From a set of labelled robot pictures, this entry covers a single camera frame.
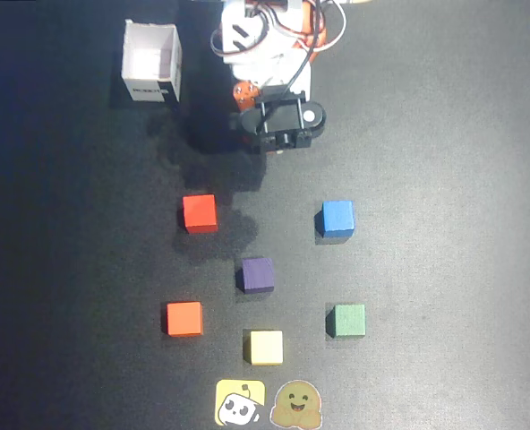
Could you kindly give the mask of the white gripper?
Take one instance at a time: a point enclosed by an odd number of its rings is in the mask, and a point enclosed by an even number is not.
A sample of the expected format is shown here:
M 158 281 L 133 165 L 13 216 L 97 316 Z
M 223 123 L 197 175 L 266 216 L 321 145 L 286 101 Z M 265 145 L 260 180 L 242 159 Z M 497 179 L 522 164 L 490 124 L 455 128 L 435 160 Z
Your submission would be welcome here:
M 235 83 L 233 98 L 240 111 L 255 107 L 256 99 L 266 90 L 283 90 L 303 64 L 308 51 L 291 47 L 275 56 L 260 56 L 257 49 L 228 55 Z

